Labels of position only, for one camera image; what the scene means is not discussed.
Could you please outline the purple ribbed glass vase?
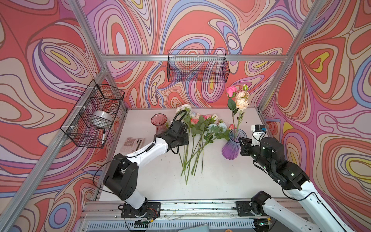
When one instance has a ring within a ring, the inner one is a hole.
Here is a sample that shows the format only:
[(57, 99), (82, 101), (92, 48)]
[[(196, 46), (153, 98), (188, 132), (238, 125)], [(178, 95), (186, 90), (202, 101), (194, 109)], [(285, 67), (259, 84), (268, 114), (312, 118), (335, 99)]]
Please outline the purple ribbed glass vase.
[(222, 148), (222, 155), (228, 160), (236, 159), (241, 150), (239, 138), (246, 137), (246, 133), (241, 129), (232, 129), (229, 133), (229, 140)]

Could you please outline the peach rose spray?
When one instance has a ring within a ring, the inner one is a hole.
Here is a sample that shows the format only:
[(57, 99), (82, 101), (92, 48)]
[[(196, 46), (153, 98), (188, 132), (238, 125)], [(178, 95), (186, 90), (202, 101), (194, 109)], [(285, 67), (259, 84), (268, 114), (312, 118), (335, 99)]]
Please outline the peach rose spray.
[(243, 120), (244, 111), (246, 108), (250, 106), (249, 103), (249, 92), (248, 92), (248, 85), (243, 85), (242, 90), (235, 95), (235, 103), (236, 108), (233, 110), (233, 114), (237, 115), (237, 125), (236, 129), (239, 128), (239, 125), (241, 124)]

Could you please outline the pink rose stem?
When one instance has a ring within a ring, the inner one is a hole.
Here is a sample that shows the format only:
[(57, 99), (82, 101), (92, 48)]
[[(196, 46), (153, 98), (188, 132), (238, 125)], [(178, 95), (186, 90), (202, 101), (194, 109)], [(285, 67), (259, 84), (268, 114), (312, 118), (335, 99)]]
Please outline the pink rose stem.
[(231, 115), (232, 115), (232, 124), (230, 125), (230, 130), (234, 130), (237, 128), (235, 126), (235, 115), (237, 114), (238, 109), (237, 109), (236, 101), (234, 99), (237, 94), (237, 88), (234, 86), (226, 88), (226, 94), (228, 97), (227, 107), (229, 110), (231, 110)]

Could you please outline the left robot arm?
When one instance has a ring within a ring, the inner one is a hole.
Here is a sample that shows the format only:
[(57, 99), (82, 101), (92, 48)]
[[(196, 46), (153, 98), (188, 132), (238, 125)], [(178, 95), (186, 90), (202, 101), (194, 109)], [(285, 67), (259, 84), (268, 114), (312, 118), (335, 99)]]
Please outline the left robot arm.
[(188, 126), (173, 121), (163, 133), (154, 136), (154, 140), (143, 148), (128, 155), (117, 154), (103, 179), (103, 184), (115, 196), (126, 202), (135, 210), (147, 209), (147, 198), (137, 190), (140, 169), (155, 158), (169, 151), (177, 153), (179, 147), (189, 144)]

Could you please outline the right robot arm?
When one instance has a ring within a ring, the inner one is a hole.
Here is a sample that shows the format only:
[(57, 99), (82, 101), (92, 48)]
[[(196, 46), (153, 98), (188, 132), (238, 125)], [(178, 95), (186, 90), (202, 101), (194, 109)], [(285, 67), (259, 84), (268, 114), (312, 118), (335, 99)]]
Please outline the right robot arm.
[(352, 229), (334, 212), (315, 189), (309, 176), (295, 163), (287, 161), (284, 145), (272, 137), (239, 138), (241, 155), (250, 156), (253, 164), (277, 183), (283, 194), (308, 213), (312, 222), (281, 206), (264, 191), (251, 198), (247, 209), (256, 216), (266, 214), (293, 232), (350, 232)]

